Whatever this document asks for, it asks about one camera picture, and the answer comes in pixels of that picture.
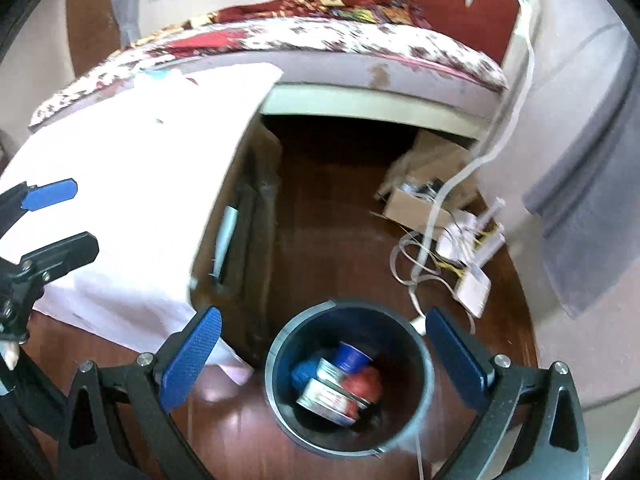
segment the wooden floor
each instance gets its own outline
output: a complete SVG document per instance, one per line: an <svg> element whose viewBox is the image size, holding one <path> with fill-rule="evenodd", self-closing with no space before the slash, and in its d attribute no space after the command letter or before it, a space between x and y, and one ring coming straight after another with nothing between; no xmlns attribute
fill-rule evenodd
<svg viewBox="0 0 640 480"><path fill-rule="evenodd" d="M375 216L382 205L373 194L389 163L410 145L414 131L402 126L356 120L276 118L268 122L284 147L282 189L270 295L275 333L292 316L327 298L363 298L415 317L406 289L392 277L388 258L402 229ZM409 266L399 266L406 275ZM519 364L536 365L524 295L506 250L485 270L493 286L478 337L493 352ZM421 304L448 307L466 324L462 308L442 284L424 283ZM31 319L27 352L64 391L77 363L91 358L101 366L132 362L133 352L41 314ZM462 406L448 377L435 362L433 403L422 427L429 464L452 452L474 414ZM134 450L159 478L130 413ZM236 386L218 368L203 372L189 402L174 413L189 443L219 480L417 479L415 440L382 458L336 460L297 447L276 426L264 402L258 371ZM54 443L42 438L55 462Z"/></svg>

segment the metal bolt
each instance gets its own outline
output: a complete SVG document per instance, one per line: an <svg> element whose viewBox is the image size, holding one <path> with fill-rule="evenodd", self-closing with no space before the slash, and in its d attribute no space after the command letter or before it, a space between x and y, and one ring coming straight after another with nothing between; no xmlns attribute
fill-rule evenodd
<svg viewBox="0 0 640 480"><path fill-rule="evenodd" d="M562 361L556 361L554 368L560 375L567 375L569 373L569 367Z"/></svg>
<svg viewBox="0 0 640 480"><path fill-rule="evenodd" d="M2 306L2 316L3 317L9 317L11 315L11 312L13 311L14 306L11 303L11 300L6 300L4 302L4 305Z"/></svg>
<svg viewBox="0 0 640 480"><path fill-rule="evenodd" d="M149 352L144 352L143 354L140 354L136 358L136 362L140 366L147 366L147 365L151 364L151 361L153 361L153 360L154 360L154 355L149 353Z"/></svg>
<svg viewBox="0 0 640 480"><path fill-rule="evenodd" d="M496 363L500 368L509 368L511 366L511 359L504 354L498 354L494 357L494 363Z"/></svg>
<svg viewBox="0 0 640 480"><path fill-rule="evenodd" d="M89 370L91 370L91 368L93 368L93 367L94 367L94 362L93 361L85 361L84 363L82 363L78 367L78 370L80 370L83 374L85 374Z"/></svg>

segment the black bucket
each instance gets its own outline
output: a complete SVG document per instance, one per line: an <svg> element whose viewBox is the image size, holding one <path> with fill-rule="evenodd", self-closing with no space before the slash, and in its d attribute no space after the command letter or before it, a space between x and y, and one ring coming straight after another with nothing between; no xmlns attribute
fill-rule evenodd
<svg viewBox="0 0 640 480"><path fill-rule="evenodd" d="M291 371L342 340L366 340L382 378L382 398L353 426L337 426L296 403ZM267 357L267 402L297 444L329 456L385 452L418 431L433 397L433 364L411 324L392 310L363 301L327 301L308 308L280 331Z"/></svg>

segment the blue textured pad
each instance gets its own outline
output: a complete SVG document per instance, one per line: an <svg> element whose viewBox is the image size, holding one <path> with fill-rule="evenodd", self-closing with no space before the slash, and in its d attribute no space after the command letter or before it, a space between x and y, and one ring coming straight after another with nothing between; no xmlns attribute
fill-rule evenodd
<svg viewBox="0 0 640 480"><path fill-rule="evenodd" d="M166 412L187 400L221 331L220 311L210 308L162 374L159 400Z"/></svg>
<svg viewBox="0 0 640 480"><path fill-rule="evenodd" d="M488 380L471 352L436 308L427 311L424 326L427 338L465 406L484 412L490 403Z"/></svg>
<svg viewBox="0 0 640 480"><path fill-rule="evenodd" d="M50 205L71 200L78 193L78 184L72 178L37 187L27 192L22 200L22 209L37 211Z"/></svg>

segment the cardboard box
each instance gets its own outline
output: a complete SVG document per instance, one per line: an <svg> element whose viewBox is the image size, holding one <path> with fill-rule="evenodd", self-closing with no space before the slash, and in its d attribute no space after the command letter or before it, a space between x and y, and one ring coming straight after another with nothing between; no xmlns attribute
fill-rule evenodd
<svg viewBox="0 0 640 480"><path fill-rule="evenodd" d="M389 194L383 215L409 229L423 230L429 219L431 203L399 189L398 186L403 182L421 185L436 178L446 182L466 166L467 155L465 148L427 130L420 130L414 146L391 165L378 189L379 196ZM451 222L447 211L463 208L477 194L473 175L449 193L443 204L444 210L438 213L434 238L440 235L442 227Z"/></svg>

